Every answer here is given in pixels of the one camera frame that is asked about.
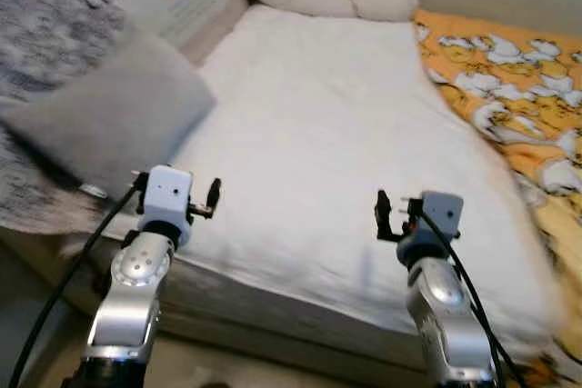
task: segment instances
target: gray pillow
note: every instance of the gray pillow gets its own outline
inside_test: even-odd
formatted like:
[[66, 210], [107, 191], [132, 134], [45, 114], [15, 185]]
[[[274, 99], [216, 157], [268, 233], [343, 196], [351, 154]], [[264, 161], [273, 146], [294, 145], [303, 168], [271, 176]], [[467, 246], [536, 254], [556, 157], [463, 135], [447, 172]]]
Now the gray pillow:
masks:
[[103, 65], [0, 118], [48, 167], [119, 199], [131, 170], [166, 163], [214, 98], [170, 45], [135, 30]]

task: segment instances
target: orange cartoon blanket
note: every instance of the orange cartoon blanket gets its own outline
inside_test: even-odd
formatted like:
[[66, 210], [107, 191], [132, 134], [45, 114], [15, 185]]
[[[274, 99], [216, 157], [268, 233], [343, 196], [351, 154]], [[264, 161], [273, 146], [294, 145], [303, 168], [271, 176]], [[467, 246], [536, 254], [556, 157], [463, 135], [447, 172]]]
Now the orange cartoon blanket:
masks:
[[[569, 323], [556, 333], [557, 349], [569, 357], [566, 366], [579, 365], [582, 38], [425, 11], [416, 14], [416, 35], [426, 71], [448, 105], [515, 171], [567, 302]], [[554, 363], [546, 357], [537, 368], [559, 366]], [[548, 370], [546, 378], [530, 370], [535, 386], [573, 382], [557, 368]], [[574, 373], [581, 374], [582, 366]]]

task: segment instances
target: white bed sheet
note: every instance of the white bed sheet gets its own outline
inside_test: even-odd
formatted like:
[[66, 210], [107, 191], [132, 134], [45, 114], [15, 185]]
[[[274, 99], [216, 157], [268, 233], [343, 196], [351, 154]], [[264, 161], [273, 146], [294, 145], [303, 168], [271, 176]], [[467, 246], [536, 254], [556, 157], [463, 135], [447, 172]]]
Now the white bed sheet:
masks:
[[[201, 73], [219, 104], [174, 164], [194, 173], [195, 199], [214, 177], [223, 193], [181, 259], [413, 333], [406, 270], [375, 238], [376, 191], [442, 190], [465, 199], [455, 246], [501, 341], [527, 355], [555, 331], [558, 293], [526, 207], [427, 81], [410, 24], [255, 6]], [[394, 211], [393, 226], [404, 218]]]

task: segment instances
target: bed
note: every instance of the bed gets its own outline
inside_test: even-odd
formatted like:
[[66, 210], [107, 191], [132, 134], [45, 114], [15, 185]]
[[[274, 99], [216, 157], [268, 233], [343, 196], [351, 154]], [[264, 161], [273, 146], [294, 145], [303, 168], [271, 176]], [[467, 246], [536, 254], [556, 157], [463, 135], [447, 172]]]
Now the bed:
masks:
[[[194, 173], [194, 198], [215, 177], [223, 196], [176, 255], [167, 331], [353, 383], [423, 386], [406, 270], [375, 238], [379, 188], [393, 199], [425, 189], [464, 197], [457, 250], [515, 357], [536, 355], [563, 325], [507, 164], [447, 108], [413, 24], [255, 5], [199, 71], [217, 105], [172, 164]], [[74, 304], [95, 308], [116, 241], [134, 225], [120, 215], [107, 229], [69, 290]], [[4, 229], [2, 238], [52, 283], [78, 247], [71, 234], [41, 242]]]

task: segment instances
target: black cable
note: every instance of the black cable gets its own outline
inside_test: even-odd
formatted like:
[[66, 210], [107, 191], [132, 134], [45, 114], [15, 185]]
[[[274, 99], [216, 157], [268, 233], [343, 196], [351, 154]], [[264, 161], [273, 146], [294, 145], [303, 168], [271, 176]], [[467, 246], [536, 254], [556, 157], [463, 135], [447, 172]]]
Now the black cable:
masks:
[[473, 301], [475, 302], [474, 312], [476, 314], [476, 318], [479, 321], [479, 323], [481, 324], [481, 326], [483, 326], [483, 329], [485, 330], [485, 332], [487, 334], [487, 338], [489, 339], [489, 343], [491, 346], [491, 354], [492, 354], [492, 357], [494, 360], [494, 365], [496, 366], [497, 378], [499, 379], [498, 382], [501, 384], [501, 386], [503, 386], [505, 384], [505, 381], [503, 380], [503, 372], [501, 370], [501, 366], [499, 364], [498, 357], [497, 357], [497, 362], [495, 362], [497, 351], [499, 351], [501, 353], [501, 355], [503, 356], [507, 366], [509, 367], [509, 369], [513, 373], [514, 377], [516, 378], [517, 383], [522, 388], [528, 388], [526, 381], [524, 380], [523, 376], [517, 370], [516, 365], [514, 364], [511, 357], [509, 356], [509, 353], [507, 353], [507, 351], [503, 348], [503, 346], [501, 345], [499, 340], [495, 337], [495, 334], [493, 333], [493, 330], [491, 329], [491, 326], [490, 326], [489, 321], [487, 319], [485, 309], [483, 309], [483, 305], [481, 304], [481, 300], [479, 299], [479, 296], [477, 294], [477, 290], [475, 289], [475, 286], [471, 282], [471, 278], [469, 277], [467, 270], [465, 270], [463, 263], [461, 263], [461, 260], [458, 257], [457, 253], [455, 252], [455, 250], [453, 249], [451, 244], [448, 242], [448, 240], [445, 237], [445, 235], [443, 234], [443, 232], [438, 228], [437, 224], [435, 224], [435, 222], [433, 222], [433, 220], [424, 211], [422, 211], [422, 210], [419, 211], [419, 215], [430, 226], [430, 228], [433, 230], [433, 232], [436, 234], [436, 236], [440, 240], [441, 244], [445, 246], [448, 254], [451, 256], [451, 258], [453, 258], [453, 261], [455, 262], [455, 265], [457, 266], [457, 269], [458, 269], [459, 273], [461, 274], [463, 281], [465, 281], [465, 284], [467, 285], [467, 289], [469, 290], [469, 293], [471, 294], [471, 297], [472, 297]]
[[141, 177], [141, 181], [140, 177], [138, 177], [137, 180], [132, 185], [132, 187], [129, 189], [129, 191], [127, 191], [127, 193], [124, 195], [124, 197], [117, 204], [115, 204], [114, 208], [109, 212], [109, 214], [107, 214], [103, 222], [101, 222], [99, 227], [97, 227], [97, 229], [93, 232], [93, 234], [89, 237], [89, 239], [85, 243], [83, 251], [79, 254], [79, 256], [77, 256], [73, 264], [69, 267], [65, 276], [63, 276], [63, 279], [61, 279], [59, 285], [54, 289], [53, 293], [46, 301], [43, 310], [40, 312], [38, 317], [36, 317], [35, 324], [33, 325], [30, 334], [26, 338], [25, 345], [23, 346], [22, 351], [18, 356], [18, 361], [16, 362], [15, 369], [12, 371], [12, 377], [10, 378], [10, 384], [8, 384], [8, 388], [18, 388], [18, 383], [20, 382], [20, 377], [22, 376], [22, 372], [25, 369], [28, 356], [30, 355], [33, 346], [35, 345], [36, 339], [38, 338], [38, 335], [40, 334], [40, 331], [42, 330], [43, 325], [45, 324], [46, 318], [53, 309], [53, 306], [55, 306], [55, 303], [63, 294], [65, 287], [67, 286], [73, 275], [76, 273], [78, 268], [81, 266], [81, 263], [89, 255], [89, 252], [97, 242], [97, 238], [99, 238], [101, 233], [109, 225], [113, 217], [117, 213], [119, 213], [119, 211], [121, 211], [121, 209], [129, 201], [132, 195], [134, 195], [135, 191], [137, 191], [137, 187], [139, 186], [138, 184], [140, 182], [143, 182], [144, 177], [146, 176]]

